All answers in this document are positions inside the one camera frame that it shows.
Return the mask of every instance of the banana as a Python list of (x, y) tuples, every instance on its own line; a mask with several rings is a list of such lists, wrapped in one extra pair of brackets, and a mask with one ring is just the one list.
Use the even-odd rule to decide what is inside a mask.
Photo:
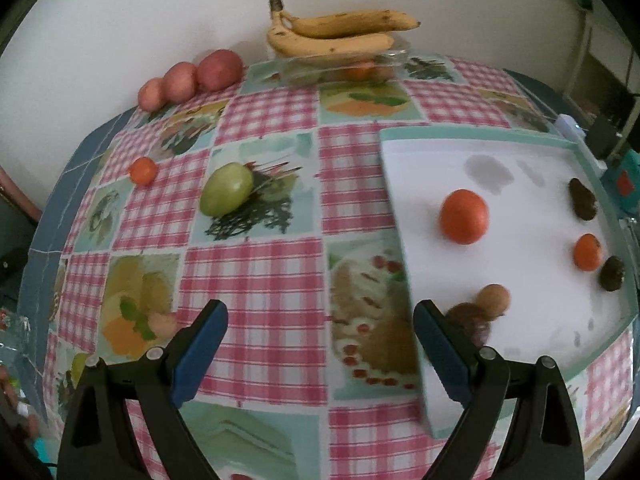
[(381, 32), (333, 40), (306, 38), (296, 34), (282, 22), (281, 0), (269, 0), (269, 4), (271, 28), (267, 32), (267, 41), (276, 51), (287, 57), (341, 54), (362, 54), (363, 57), (367, 57), (380, 54), (394, 44), (394, 39), (390, 35)]
[(308, 38), (343, 38), (354, 34), (411, 30), (420, 22), (397, 10), (354, 10), (318, 18), (298, 18), (286, 10), (282, 13), (291, 24), (291, 30)]

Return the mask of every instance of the pink checkered pattern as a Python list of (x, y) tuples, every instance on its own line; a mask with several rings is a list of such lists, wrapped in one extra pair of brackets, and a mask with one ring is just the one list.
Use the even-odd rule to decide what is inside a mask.
[(142, 408), (137, 400), (127, 400), (127, 411), (129, 412), (129, 420), (133, 433), (138, 442), (140, 455), (145, 463), (146, 470), (154, 480), (168, 480), (169, 476), (164, 470), (160, 456), (156, 451), (154, 441), (151, 439), (149, 430), (146, 426), (145, 418), (142, 415)]
[(393, 227), (380, 163), (380, 124), (319, 129), (322, 232)]
[[(170, 115), (172, 115), (173, 113), (175, 113), (175, 109), (171, 110), (171, 112), (169, 111), (169, 109), (165, 110), (163, 114), (158, 115), (158, 117), (156, 117), (153, 121), (151, 122), (156, 122), (156, 121), (162, 121), (165, 118), (169, 117)], [(121, 129), (114, 137), (113, 140), (117, 140), (120, 139), (121, 137), (134, 132), (136, 129), (138, 129), (138, 125), (140, 124), (140, 121), (145, 117), (148, 116), (148, 113), (145, 112), (144, 110), (141, 110), (140, 108), (136, 108), (136, 110), (133, 112), (133, 114), (131, 115), (131, 117), (129, 118), (129, 121), (127, 121), (127, 124), (124, 126), (123, 129)], [(140, 128), (143, 128), (144, 126), (147, 126), (149, 124), (149, 122), (145, 122), (145, 124), (142, 124), (140, 126)]]
[(620, 408), (631, 404), (631, 338), (631, 328), (627, 328), (587, 368), (586, 438), (609, 422)]
[(53, 430), (53, 436), (55, 436), (58, 440), (62, 438), (62, 432), (65, 429), (65, 423), (62, 422), (62, 419), (58, 415), (58, 412), (52, 410), (50, 408), (46, 408), (47, 410), (47, 426), (50, 430)]
[(186, 245), (208, 161), (199, 150), (160, 162), (154, 182), (131, 193), (113, 249)]
[(124, 134), (104, 165), (100, 183), (104, 184), (125, 176), (131, 163), (149, 152), (165, 122), (155, 121)]
[(332, 480), (418, 480), (444, 446), (420, 426), (418, 400), (329, 410)]
[(277, 88), (235, 97), (218, 125), (215, 145), (272, 132), (313, 128), (318, 124), (315, 86)]
[(42, 390), (45, 406), (55, 409), (53, 399), (55, 390), (56, 348), (58, 346), (58, 334), (49, 331), (47, 334), (47, 355), (44, 358), (44, 370), (42, 371)]
[(243, 242), (187, 250), (178, 320), (211, 299), (229, 327), (200, 393), (270, 404), (326, 404), (322, 242)]
[(520, 95), (518, 87), (514, 84), (513, 79), (499, 68), (493, 68), (482, 63), (474, 63), (457, 57), (449, 58), (456, 67), (458, 72), (462, 74), (471, 86), (476, 88), (487, 88), (488, 90), (496, 90), (507, 94)]
[(62, 249), (63, 256), (71, 254), (74, 250), (74, 244), (78, 239), (80, 229), (82, 228), (82, 224), (86, 219), (86, 215), (89, 211), (89, 206), (94, 199), (94, 195), (95, 188), (88, 190), (82, 197), (82, 200), (80, 201), (80, 207), (78, 208), (78, 212), (76, 213), (76, 218), (74, 219), (73, 224), (71, 224), (71, 231), (69, 231), (69, 236), (66, 237), (65, 246)]
[(175, 111), (175, 113), (181, 112), (182, 110), (191, 110), (192, 108), (204, 106), (209, 103), (216, 103), (218, 101), (232, 99), (236, 96), (236, 94), (238, 94), (240, 85), (241, 83), (236, 83), (235, 85), (231, 85), (224, 90), (220, 90), (219, 92), (200, 92), (196, 94), (193, 99), (190, 99), (184, 104), (181, 104)]
[(107, 279), (108, 253), (73, 254), (60, 299), (58, 337), (85, 352), (95, 350), (95, 335)]
[(403, 84), (434, 123), (510, 127), (501, 111), (471, 86), (431, 81), (404, 81)]

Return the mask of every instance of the table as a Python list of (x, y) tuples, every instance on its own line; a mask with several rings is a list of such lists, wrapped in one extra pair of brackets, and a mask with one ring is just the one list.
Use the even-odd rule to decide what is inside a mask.
[[(283, 87), (274, 62), (149, 116), (129, 110), (79, 146), (34, 237), (19, 311), (33, 319), (25, 391), (62, 433), (82, 357), (137, 358), (210, 298), (229, 329), (182, 416), (222, 478), (419, 479), (444, 445), (420, 420), (402, 257), (378, 133), (472, 124), (557, 135), (502, 70), (416, 55), (375, 87)], [(155, 182), (127, 168), (148, 155)], [(215, 168), (265, 183), (225, 221), (197, 211)], [(624, 425), (632, 330), (568, 385), (591, 466)], [(140, 449), (165, 478), (140, 407)], [(490, 475), (498, 423), (475, 478)]]

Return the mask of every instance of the red potato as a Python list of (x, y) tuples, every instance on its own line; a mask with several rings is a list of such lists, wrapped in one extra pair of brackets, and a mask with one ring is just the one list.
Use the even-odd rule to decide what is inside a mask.
[(162, 78), (162, 90), (169, 101), (174, 104), (187, 102), (198, 88), (196, 66), (188, 61), (173, 65)]
[(162, 78), (155, 77), (142, 85), (138, 91), (138, 106), (150, 114), (157, 112), (166, 104), (166, 97), (162, 90)]
[(197, 75), (205, 90), (223, 90), (242, 79), (242, 59), (232, 50), (217, 50), (200, 62)]

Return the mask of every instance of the white cutting board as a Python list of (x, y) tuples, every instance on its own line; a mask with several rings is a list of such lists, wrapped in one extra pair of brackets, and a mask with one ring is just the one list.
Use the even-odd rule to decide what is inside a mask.
[[(535, 362), (551, 355), (566, 380), (578, 373), (628, 325), (637, 305), (633, 310), (624, 288), (605, 292), (598, 284), (598, 271), (582, 272), (573, 263), (574, 243), (585, 233), (598, 238), (605, 258), (616, 254), (612, 248), (620, 250), (620, 245), (602, 207), (590, 222), (578, 219), (571, 208), (571, 178), (594, 187), (574, 150), (567, 149), (572, 144), (391, 140), (398, 130), (381, 134), (381, 150), (412, 303), (430, 299), (446, 312), (472, 301), (485, 285), (500, 283), (510, 290), (511, 307), (492, 323), (487, 344), (516, 361)], [(468, 136), (469, 130), (460, 132)], [(476, 130), (479, 136), (491, 134), (488, 128)], [(513, 139), (526, 137), (530, 136), (511, 134)], [(440, 205), (461, 188), (478, 193), (489, 208), (488, 231), (469, 246), (443, 238), (438, 227)], [(446, 435), (462, 408), (447, 397), (426, 360), (421, 372), (431, 433)]]

